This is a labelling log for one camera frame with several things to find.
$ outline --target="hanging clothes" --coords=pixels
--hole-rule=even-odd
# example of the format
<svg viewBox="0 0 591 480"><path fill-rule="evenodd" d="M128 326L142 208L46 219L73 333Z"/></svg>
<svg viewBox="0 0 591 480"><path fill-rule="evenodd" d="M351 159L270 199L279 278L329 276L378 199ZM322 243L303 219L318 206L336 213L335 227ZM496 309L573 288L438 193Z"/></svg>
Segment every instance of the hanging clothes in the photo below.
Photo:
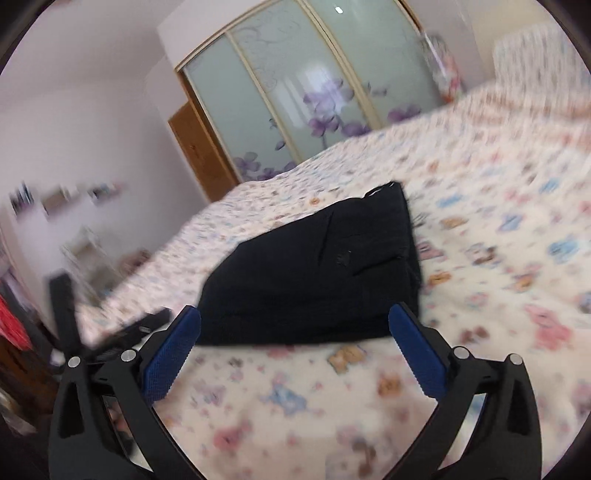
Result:
<svg viewBox="0 0 591 480"><path fill-rule="evenodd" d="M31 350L31 340L21 322L11 313L0 297L0 335L20 350Z"/></svg>

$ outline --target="gold door trim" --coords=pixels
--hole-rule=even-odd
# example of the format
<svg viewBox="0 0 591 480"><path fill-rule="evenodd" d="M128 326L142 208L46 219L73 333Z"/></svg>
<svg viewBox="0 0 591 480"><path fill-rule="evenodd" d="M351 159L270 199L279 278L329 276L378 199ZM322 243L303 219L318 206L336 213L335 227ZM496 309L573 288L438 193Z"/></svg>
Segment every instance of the gold door trim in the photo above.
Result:
<svg viewBox="0 0 591 480"><path fill-rule="evenodd" d="M195 110L195 108L194 108L193 102L199 103L199 105L203 109L203 113L205 113L205 117L207 118L207 121L212 126L213 133L216 134L217 140L219 141L219 144L222 147L223 152L226 154L226 157L228 158L228 163L230 164L230 168L233 170L234 175L236 175L236 177L239 178L241 182L243 182L244 179L242 178L242 175L240 174L240 172L236 168L236 165L234 165L234 162L232 161L232 155L230 155L230 151L228 150L226 144L224 143L223 138L220 135L220 132L217 129L212 116L209 114L209 111L207 111L207 107L206 107L205 103L203 102L203 99L199 95L199 91L196 89L195 85L193 84L191 79L188 77L188 75L186 75L184 72L177 72L177 75L178 75L179 81L181 82L181 85L183 85L183 89L184 89L185 93L189 97L189 103L191 103L191 106L193 107L194 110Z"/></svg>
<svg viewBox="0 0 591 480"><path fill-rule="evenodd" d="M304 160L307 160L307 159L302 158L290 133L288 132L285 125L283 124L283 121L281 120L281 117L279 116L279 114L277 114L277 111L275 110L275 107L273 106L273 104L269 100L269 97L265 93L265 90L263 89L261 82L259 82L258 78L256 78L256 74L255 74L254 70L252 69L251 65L248 63L248 60L247 60L246 56L244 55L244 52L240 48L240 45L238 45L238 42L236 42L236 39L234 38L234 35L232 34L232 32L227 31L226 38L230 41L230 43L232 44L232 47L234 47L234 50L236 50L236 53L240 57L241 62L244 64L244 68L246 68L246 71L248 72L252 81L254 82L256 89L258 90L259 94L262 97L262 100L265 102L265 105L269 109L271 116L275 120L275 123L277 124L277 129L281 133L281 136L283 137L283 140L285 141L285 144L286 144L288 150L290 151L291 158L293 158L295 163L297 163L299 165L300 163L302 163Z"/></svg>
<svg viewBox="0 0 591 480"><path fill-rule="evenodd" d="M242 15L240 15L240 17L235 18L228 25L220 28L217 32L215 32L213 35L211 35L207 40L202 42L201 45L199 45L197 48L195 48L195 50L193 50L189 55L187 55L181 61L181 63L179 63L176 66L175 70L177 70L177 72L179 72L181 69L186 67L187 63L189 63L191 60L193 60L197 55L199 55L199 53L201 53L203 50L205 50L208 46L210 46L219 37L221 37L225 33L228 33L231 29L233 29L239 23L247 20L248 18L252 17L253 15L256 15L257 13L259 13L261 10L264 10L265 8L270 7L272 4L276 4L279 1L280 0L265 0L263 3L255 6L255 7L252 7L250 10L244 12Z"/></svg>
<svg viewBox="0 0 591 480"><path fill-rule="evenodd" d="M335 36L332 34L328 26L324 23L324 21L320 18L320 15L316 12L316 10L314 10L307 0L294 1L300 5L301 9L313 23L320 36L324 39L324 42L330 48L335 60L339 64L339 67L343 70L345 78L355 91L355 97L359 103L359 106L361 107L361 111L368 121L369 126L372 128L372 130L379 130L383 128L384 125L379 118L378 111L375 109L371 100L369 100L369 97L365 92L365 88L363 87L357 72L355 72L351 66L351 63L347 59L345 52L336 41Z"/></svg>
<svg viewBox="0 0 591 480"><path fill-rule="evenodd" d="M205 131L205 134L207 136L207 139L214 146L214 150L216 152L216 155L219 158L221 164L223 165L224 170L226 170L226 172L230 175L230 178L234 177L236 180L241 179L242 177L237 174L237 172L236 172L236 170L234 168L234 165L233 165L233 162L231 160L231 157L228 156L227 150L222 145L222 140L221 140L221 137L219 136L219 133L217 132L217 130L215 130L215 126L211 122L211 120L209 119L209 117L207 117L207 121L211 125L212 130L215 133L215 135L216 135L217 138L212 138L212 136L209 134L209 130L207 129L207 126L203 122L203 118L202 118L199 110L197 109L196 102L199 103L199 105L201 106L201 108L203 109L203 111L205 113L207 112L207 110L205 110L205 108L203 107L203 104L197 100L197 94L192 91L193 90L193 88L192 88L193 86L191 84L189 84L188 79L186 79L182 75L179 75L179 79L181 80L181 86L183 87L183 90L184 90L185 94L187 95L187 99L189 99L189 104L191 105L191 108L193 109L193 112L195 112L195 115L197 116L197 120L201 124L201 127ZM216 147L216 141L217 141L217 143L219 143L222 146L222 150L223 150L224 154L226 155L226 158L225 159L222 158L222 156L220 155L219 149L218 148L215 148Z"/></svg>

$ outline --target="wooden furniture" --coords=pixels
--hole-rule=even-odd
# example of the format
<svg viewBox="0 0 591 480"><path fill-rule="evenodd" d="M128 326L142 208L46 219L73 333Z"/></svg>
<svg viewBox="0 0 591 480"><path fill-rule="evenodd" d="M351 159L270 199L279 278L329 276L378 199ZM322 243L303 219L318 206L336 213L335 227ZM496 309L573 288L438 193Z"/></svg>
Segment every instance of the wooden furniture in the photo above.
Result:
<svg viewBox="0 0 591 480"><path fill-rule="evenodd" d="M202 120L189 103L182 106L168 121L187 161L203 190L212 202L220 200L238 185L228 159L209 131L209 122Z"/></svg>

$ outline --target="bed sheet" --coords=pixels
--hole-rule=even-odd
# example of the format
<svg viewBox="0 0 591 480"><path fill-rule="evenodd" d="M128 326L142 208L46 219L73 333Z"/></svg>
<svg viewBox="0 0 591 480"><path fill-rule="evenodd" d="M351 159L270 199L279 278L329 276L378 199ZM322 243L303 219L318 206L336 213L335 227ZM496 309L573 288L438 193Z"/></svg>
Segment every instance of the bed sheet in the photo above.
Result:
<svg viewBox="0 0 591 480"><path fill-rule="evenodd" d="M421 320L476 356L526 362L544 470L591 408L591 93L484 86L455 105L355 138L193 218L101 311L96 343L141 312L195 304L238 243L402 181L425 286ZM156 409L210 479L381 479L433 411L392 339L194 348ZM476 398L446 462L461 454Z"/></svg>

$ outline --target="frosted glass door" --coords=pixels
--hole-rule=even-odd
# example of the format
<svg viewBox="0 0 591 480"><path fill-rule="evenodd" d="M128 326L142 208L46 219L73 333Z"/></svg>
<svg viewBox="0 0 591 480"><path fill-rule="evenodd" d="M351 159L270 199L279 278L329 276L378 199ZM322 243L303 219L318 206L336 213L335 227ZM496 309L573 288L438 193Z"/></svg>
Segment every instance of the frosted glass door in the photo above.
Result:
<svg viewBox="0 0 591 480"><path fill-rule="evenodd" d="M296 166L240 57L221 37L184 71L242 180L268 180Z"/></svg>
<svg viewBox="0 0 591 480"><path fill-rule="evenodd" d="M304 159L369 131L332 51L296 2L265 8L232 35Z"/></svg>
<svg viewBox="0 0 591 480"><path fill-rule="evenodd" d="M308 0L360 78L384 124L442 104L419 38L394 0Z"/></svg>

